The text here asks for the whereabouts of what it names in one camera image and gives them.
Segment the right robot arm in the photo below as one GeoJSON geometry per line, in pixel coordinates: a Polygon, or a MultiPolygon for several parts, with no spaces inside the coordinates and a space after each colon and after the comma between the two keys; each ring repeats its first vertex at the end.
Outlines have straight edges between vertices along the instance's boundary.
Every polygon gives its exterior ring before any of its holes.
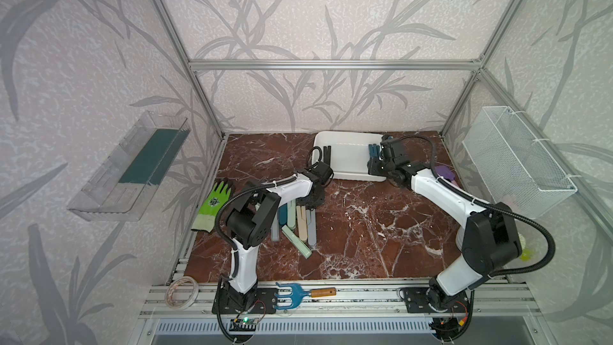
{"type": "Polygon", "coordinates": [[[385,135],[369,146],[367,169],[399,188],[407,188],[434,202],[461,226],[461,255],[429,281],[426,300],[434,311],[444,312],[468,290],[496,276],[535,272],[549,265],[556,254],[553,235],[543,225],[515,213],[507,204],[490,204],[460,189],[437,172],[436,145],[430,146],[428,162],[412,161],[405,138],[385,135]],[[523,252],[517,223],[538,231],[547,243],[541,260],[521,268],[507,268],[523,252]]]}

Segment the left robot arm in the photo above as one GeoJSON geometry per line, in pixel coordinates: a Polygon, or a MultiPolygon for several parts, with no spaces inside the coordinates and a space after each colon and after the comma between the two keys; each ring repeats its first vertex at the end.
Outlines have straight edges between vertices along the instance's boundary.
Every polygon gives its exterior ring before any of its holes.
{"type": "Polygon", "coordinates": [[[308,209],[321,206],[333,177],[329,164],[318,161],[280,180],[248,183],[217,212],[215,232],[231,249],[231,273],[221,276],[220,303],[241,311],[252,307],[257,294],[257,259],[279,208],[295,201],[308,209]]]}

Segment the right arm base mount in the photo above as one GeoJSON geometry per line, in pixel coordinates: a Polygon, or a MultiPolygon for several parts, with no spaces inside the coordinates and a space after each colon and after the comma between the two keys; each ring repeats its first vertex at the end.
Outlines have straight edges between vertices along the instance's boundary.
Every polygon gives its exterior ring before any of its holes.
{"type": "Polygon", "coordinates": [[[398,294],[408,313],[467,313],[471,306],[467,292],[449,296],[431,287],[404,287],[398,294]]]}

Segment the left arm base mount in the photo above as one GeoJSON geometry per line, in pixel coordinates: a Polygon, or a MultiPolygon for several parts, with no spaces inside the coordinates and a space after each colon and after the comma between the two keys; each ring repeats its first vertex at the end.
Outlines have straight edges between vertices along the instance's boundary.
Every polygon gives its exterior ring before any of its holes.
{"type": "Polygon", "coordinates": [[[246,294],[241,294],[230,287],[222,287],[215,297],[212,313],[220,315],[238,315],[240,312],[250,312],[258,315],[273,315],[276,313],[278,289],[257,288],[246,294]]]}

